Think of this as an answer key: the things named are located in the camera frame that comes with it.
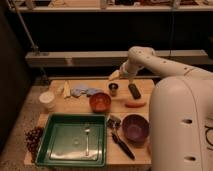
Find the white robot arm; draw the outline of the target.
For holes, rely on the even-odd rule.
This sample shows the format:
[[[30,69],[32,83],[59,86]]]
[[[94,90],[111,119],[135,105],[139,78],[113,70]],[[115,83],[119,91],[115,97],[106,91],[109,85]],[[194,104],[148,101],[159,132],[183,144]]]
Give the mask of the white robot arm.
[[[161,77],[149,102],[151,171],[213,171],[205,139],[205,123],[213,120],[213,72],[133,46],[109,78],[133,80],[143,68]]]

